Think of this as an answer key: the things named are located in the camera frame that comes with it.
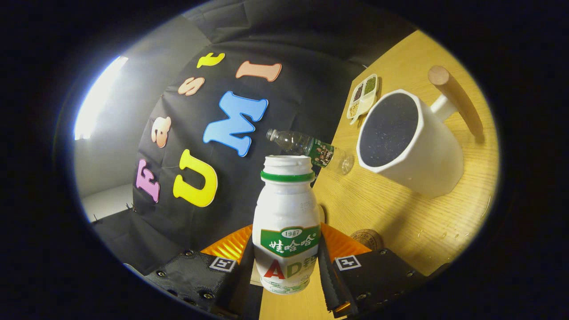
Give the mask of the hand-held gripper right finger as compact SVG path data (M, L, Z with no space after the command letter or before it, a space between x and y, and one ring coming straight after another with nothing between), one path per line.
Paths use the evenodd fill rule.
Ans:
M325 223L318 263L326 308L335 318L368 314L428 280L389 249L369 249Z

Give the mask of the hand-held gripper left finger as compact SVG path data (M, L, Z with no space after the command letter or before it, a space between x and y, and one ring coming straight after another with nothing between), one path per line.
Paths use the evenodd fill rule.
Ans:
M145 275L175 298L223 319L258 319L263 289L251 284L252 225L201 251L186 250Z

